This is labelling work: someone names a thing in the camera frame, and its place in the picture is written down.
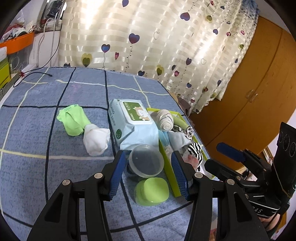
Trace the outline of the right hand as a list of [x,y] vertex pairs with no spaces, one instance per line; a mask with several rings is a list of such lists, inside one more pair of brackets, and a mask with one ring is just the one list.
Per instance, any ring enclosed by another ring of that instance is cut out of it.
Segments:
[[270,218],[262,218],[262,217],[260,217],[259,220],[263,224],[266,231],[270,231],[281,221],[281,215],[280,214],[274,214],[274,216],[272,216]]

